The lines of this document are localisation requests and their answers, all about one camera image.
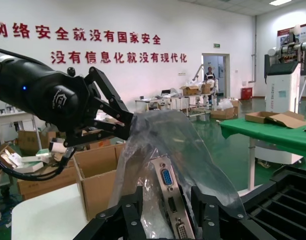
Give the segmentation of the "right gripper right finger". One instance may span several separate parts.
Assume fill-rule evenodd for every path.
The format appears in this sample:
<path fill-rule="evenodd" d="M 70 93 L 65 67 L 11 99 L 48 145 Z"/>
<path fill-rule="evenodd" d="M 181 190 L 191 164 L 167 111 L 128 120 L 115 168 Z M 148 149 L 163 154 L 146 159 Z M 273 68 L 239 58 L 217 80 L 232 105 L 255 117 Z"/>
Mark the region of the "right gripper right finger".
<path fill-rule="evenodd" d="M 224 206 L 217 197 L 191 188 L 191 206 L 204 240 L 267 240 L 268 232 L 245 213 Z"/>

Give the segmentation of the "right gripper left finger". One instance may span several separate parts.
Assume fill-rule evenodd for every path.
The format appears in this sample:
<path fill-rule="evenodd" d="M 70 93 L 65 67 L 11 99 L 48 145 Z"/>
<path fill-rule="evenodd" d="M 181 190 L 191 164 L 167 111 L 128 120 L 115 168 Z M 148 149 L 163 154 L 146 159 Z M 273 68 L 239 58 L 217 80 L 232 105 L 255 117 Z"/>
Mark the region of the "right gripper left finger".
<path fill-rule="evenodd" d="M 124 195 L 118 204 L 99 213 L 90 221 L 90 240 L 138 240 L 145 238 L 140 223 L 143 208 L 143 188 L 136 187 L 133 194 Z"/>

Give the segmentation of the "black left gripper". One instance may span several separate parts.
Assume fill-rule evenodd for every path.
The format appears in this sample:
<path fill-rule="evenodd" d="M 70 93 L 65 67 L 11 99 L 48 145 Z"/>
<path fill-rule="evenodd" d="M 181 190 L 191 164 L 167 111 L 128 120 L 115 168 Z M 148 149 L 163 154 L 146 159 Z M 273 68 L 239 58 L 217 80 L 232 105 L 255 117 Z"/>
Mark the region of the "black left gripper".
<path fill-rule="evenodd" d="M 96 115 L 90 110 L 93 97 L 100 100 L 100 110 L 118 121 L 94 120 Z M 66 132 L 65 147 L 130 136 L 133 114 L 107 76 L 95 67 L 86 77 L 71 77 L 23 59 L 0 60 L 0 101 Z"/>

